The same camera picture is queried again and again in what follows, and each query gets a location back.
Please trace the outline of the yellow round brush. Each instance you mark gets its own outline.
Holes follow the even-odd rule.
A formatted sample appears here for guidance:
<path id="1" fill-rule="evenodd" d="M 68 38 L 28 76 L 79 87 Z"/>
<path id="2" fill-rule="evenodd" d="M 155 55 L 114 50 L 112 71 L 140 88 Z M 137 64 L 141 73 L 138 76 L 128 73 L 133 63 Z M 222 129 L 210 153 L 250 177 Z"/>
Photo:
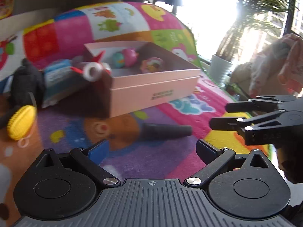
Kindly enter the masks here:
<path id="1" fill-rule="evenodd" d="M 36 107 L 32 105 L 19 108 L 8 121 L 8 136 L 13 140 L 24 138 L 35 121 L 36 111 Z"/>

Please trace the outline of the blue tissue pack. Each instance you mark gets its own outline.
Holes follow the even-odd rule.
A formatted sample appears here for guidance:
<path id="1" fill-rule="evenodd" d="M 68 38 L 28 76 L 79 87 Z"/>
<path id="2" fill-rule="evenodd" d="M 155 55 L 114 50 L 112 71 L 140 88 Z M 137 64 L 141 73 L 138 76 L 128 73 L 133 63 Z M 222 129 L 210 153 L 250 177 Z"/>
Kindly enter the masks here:
<path id="1" fill-rule="evenodd" d="M 60 100 L 88 85 L 81 75 L 71 70 L 72 60 L 54 61 L 44 69 L 45 92 L 42 108 L 56 105 Z"/>

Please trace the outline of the white red toy rocket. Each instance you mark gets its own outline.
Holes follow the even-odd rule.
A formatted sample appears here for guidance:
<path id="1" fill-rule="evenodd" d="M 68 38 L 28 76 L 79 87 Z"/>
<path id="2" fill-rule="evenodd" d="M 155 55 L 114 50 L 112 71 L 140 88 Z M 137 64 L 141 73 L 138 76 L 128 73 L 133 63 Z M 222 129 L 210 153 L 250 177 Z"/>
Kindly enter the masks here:
<path id="1" fill-rule="evenodd" d="M 108 75 L 112 73 L 110 65 L 101 62 L 104 54 L 105 50 L 94 56 L 91 61 L 83 61 L 71 65 L 70 69 L 81 75 L 83 79 L 89 82 L 96 82 L 102 77 L 103 73 L 107 73 Z"/>

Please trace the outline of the black plush toy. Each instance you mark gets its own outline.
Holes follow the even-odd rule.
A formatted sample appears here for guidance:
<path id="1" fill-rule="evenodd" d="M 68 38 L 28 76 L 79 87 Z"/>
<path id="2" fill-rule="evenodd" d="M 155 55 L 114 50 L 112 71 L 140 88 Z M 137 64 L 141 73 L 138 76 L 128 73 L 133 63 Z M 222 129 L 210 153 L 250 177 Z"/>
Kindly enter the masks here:
<path id="1" fill-rule="evenodd" d="M 10 109 L 1 117 L 1 128 L 23 106 L 33 105 L 31 96 L 37 107 L 41 107 L 45 93 L 44 73 L 36 68 L 28 59 L 22 60 L 21 66 L 13 74 L 8 103 Z"/>

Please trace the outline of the pink clothes on chair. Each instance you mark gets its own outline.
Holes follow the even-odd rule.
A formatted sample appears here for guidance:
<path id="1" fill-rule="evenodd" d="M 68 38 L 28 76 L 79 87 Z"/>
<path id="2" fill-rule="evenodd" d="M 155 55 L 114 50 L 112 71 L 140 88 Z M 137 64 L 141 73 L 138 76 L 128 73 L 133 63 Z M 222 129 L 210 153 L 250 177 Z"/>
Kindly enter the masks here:
<path id="1" fill-rule="evenodd" d="M 301 66 L 302 38 L 293 33 L 284 35 L 258 53 L 251 68 L 249 95 L 258 96 L 274 73 L 280 84 L 286 85 Z"/>

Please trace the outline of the colourful cartoon play mat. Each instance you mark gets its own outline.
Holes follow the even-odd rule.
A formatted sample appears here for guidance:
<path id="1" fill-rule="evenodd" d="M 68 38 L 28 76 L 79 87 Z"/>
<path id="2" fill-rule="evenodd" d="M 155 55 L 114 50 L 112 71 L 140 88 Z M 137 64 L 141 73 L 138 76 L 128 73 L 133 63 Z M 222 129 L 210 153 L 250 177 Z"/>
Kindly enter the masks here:
<path id="1" fill-rule="evenodd" d="M 186 61 L 199 64 L 190 31 L 172 14 L 139 3 L 104 3 L 70 10 L 1 40 L 1 78 L 24 58 L 43 70 L 55 61 L 75 59 L 85 44 L 143 41 L 158 45 Z M 38 112 L 37 127 L 25 148 L 1 130 L 1 226 L 19 218 L 13 188 L 45 148 L 59 153 L 106 138 L 105 165 L 132 177 L 185 178 L 202 162 L 195 154 L 199 138 L 216 147 L 229 145 L 240 154 L 251 150 L 235 132 L 212 131 L 209 120 L 226 114 L 232 99 L 205 74 L 190 86 L 190 96 L 169 100 L 163 85 L 147 97 L 147 87 L 128 78 L 106 78 L 72 95 L 57 97 Z M 148 99 L 148 105 L 139 105 Z"/>

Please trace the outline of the black cone tube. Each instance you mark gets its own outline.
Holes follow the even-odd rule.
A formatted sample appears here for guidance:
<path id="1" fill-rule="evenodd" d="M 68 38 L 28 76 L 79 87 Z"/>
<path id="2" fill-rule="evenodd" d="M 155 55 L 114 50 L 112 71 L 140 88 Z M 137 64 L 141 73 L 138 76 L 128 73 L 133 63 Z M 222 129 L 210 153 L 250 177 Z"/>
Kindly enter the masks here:
<path id="1" fill-rule="evenodd" d="M 192 126 L 188 125 L 144 123 L 139 137 L 141 140 L 169 140 L 188 137 L 192 134 Z"/>

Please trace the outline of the pink patterned ball toy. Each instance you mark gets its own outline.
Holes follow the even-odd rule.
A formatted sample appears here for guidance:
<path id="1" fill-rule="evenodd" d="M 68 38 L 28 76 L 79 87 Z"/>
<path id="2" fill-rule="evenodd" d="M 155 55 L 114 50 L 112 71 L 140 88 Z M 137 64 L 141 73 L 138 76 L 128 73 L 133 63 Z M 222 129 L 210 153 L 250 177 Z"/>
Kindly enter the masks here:
<path id="1" fill-rule="evenodd" d="M 162 71 L 164 61 L 161 58 L 148 58 L 143 60 L 140 66 L 142 73 L 155 73 Z"/>

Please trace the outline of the pink cardboard box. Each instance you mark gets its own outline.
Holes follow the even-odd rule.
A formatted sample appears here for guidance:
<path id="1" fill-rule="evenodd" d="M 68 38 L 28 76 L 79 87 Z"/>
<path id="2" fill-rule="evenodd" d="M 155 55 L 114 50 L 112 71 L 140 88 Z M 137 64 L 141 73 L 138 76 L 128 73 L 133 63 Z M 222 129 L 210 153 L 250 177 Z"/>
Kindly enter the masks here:
<path id="1" fill-rule="evenodd" d="M 137 62 L 129 68 L 116 69 L 112 56 L 127 48 L 134 48 L 139 54 Z M 189 96 L 199 79 L 198 67 L 151 42 L 88 43 L 85 44 L 85 57 L 91 60 L 103 50 L 105 54 L 101 61 L 110 65 L 112 73 L 103 73 L 98 81 L 93 82 L 93 86 L 107 117 L 120 116 Z M 162 71 L 142 73 L 142 61 L 153 57 L 164 61 Z"/>

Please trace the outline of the white pot palm plant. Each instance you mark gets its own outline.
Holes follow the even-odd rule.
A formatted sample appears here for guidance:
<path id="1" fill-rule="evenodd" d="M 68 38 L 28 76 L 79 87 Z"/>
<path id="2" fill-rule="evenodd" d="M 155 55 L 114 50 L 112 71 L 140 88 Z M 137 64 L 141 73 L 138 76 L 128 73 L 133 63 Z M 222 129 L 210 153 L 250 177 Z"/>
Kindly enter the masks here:
<path id="1" fill-rule="evenodd" d="M 295 9 L 295 0 L 238 0 L 238 15 L 212 56 L 208 76 L 221 84 L 232 67 L 232 60 L 238 53 L 245 31 L 250 29 L 279 35 L 269 15 L 286 15 Z"/>

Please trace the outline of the teal round toy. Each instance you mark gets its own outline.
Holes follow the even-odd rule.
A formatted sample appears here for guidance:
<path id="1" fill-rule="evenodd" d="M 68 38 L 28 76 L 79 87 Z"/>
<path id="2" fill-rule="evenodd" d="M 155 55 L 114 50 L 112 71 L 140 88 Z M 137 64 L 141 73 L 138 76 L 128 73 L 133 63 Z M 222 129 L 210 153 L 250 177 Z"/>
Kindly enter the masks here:
<path id="1" fill-rule="evenodd" d="M 122 53 L 115 53 L 112 56 L 112 61 L 116 69 L 123 68 L 125 66 L 124 55 Z"/>

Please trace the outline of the pink round toy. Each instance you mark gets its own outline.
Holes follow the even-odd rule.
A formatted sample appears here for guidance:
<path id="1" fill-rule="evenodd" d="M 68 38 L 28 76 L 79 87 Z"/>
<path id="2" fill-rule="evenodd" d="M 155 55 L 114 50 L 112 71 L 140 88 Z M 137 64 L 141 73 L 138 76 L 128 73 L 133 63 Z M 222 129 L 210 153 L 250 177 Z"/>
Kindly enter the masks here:
<path id="1" fill-rule="evenodd" d="M 134 48 L 127 48 L 121 51 L 124 57 L 124 63 L 126 67 L 131 67 L 137 62 L 139 54 L 135 51 Z"/>

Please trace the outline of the red picture book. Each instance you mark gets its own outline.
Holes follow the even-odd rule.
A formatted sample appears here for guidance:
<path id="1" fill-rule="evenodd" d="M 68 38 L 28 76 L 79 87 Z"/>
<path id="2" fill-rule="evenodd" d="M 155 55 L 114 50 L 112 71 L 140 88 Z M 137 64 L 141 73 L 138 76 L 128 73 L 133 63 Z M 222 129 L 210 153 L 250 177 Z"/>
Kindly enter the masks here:
<path id="1" fill-rule="evenodd" d="M 13 13 L 14 0 L 0 0 L 0 19 L 10 17 Z"/>

